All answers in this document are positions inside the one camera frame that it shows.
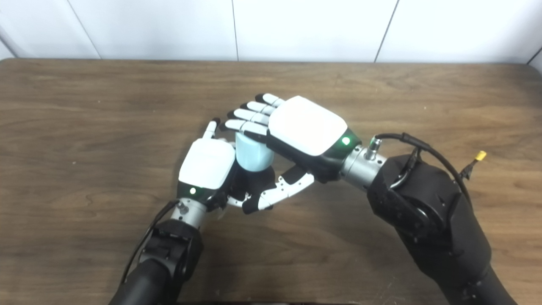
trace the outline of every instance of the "robotic hand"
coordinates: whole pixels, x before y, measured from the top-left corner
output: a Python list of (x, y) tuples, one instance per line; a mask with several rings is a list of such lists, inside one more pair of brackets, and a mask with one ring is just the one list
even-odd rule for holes
[[(296, 164), (259, 197), (253, 194), (249, 206), (245, 200), (246, 213), (299, 192), (312, 179), (344, 179), (367, 192), (374, 214), (396, 229), (450, 304), (516, 304), (491, 267), (491, 247), (463, 183), (483, 156), (459, 174), (434, 148), (408, 134), (376, 135), (366, 148), (342, 118), (299, 96), (283, 100), (261, 94), (228, 116), (221, 129), (265, 143)], [(378, 149), (387, 138), (410, 144), (414, 151), (386, 159)], [(435, 156), (454, 179), (422, 161), (422, 151)]]
[[(169, 202), (151, 223), (132, 253), (109, 305), (177, 302), (181, 287), (191, 277), (203, 250), (201, 222), (207, 212), (226, 207), (238, 169), (234, 146), (214, 138), (219, 123), (218, 119), (211, 121), (203, 137), (192, 143), (179, 171), (178, 199)], [(173, 208), (171, 218), (158, 223)], [(145, 241), (138, 265), (128, 275)]]

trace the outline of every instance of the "white wall panel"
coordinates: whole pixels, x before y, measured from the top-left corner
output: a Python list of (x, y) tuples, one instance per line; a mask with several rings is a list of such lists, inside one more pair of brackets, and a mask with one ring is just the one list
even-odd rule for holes
[(8, 48), (0, 41), (0, 60), (11, 58), (13, 54), (8, 50)]
[(18, 57), (99, 58), (67, 0), (0, 0), (0, 36)]
[(526, 63), (540, 33), (541, 0), (400, 0), (377, 61)]
[(540, 74), (542, 74), (542, 52), (538, 53), (538, 55), (529, 63), (529, 65), (535, 67)]
[(239, 60), (375, 59), (396, 0), (234, 0)]
[(237, 60), (230, 0), (70, 0), (102, 58)]

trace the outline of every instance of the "light blue cup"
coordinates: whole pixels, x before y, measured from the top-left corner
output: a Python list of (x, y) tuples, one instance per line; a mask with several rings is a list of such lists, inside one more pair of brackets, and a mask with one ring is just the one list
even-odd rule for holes
[(248, 171), (262, 171), (273, 163), (274, 153), (263, 143), (240, 132), (235, 133), (235, 157), (239, 165)]

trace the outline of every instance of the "wood grain surface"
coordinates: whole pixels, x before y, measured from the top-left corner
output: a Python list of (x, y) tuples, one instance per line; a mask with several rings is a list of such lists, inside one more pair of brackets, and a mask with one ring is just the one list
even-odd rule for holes
[[(107, 304), (174, 196), (190, 143), (260, 92), (314, 100), (365, 141), (407, 131), (458, 168), (487, 151), (467, 186), (494, 269), (519, 304), (540, 304), (542, 78), (532, 67), (21, 59), (0, 63), (0, 304)], [(409, 151), (386, 142), (381, 153)], [(276, 158), (278, 171), (289, 165)], [(203, 237), (180, 300), (446, 304), (344, 182), (272, 211), (229, 208)]]

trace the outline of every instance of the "yellow connector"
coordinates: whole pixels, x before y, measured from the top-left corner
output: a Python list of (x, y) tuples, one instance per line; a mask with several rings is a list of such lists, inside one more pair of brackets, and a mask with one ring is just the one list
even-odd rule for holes
[(487, 155), (487, 152), (480, 150), (480, 152), (476, 155), (476, 158), (474, 158), (477, 161), (482, 161)]

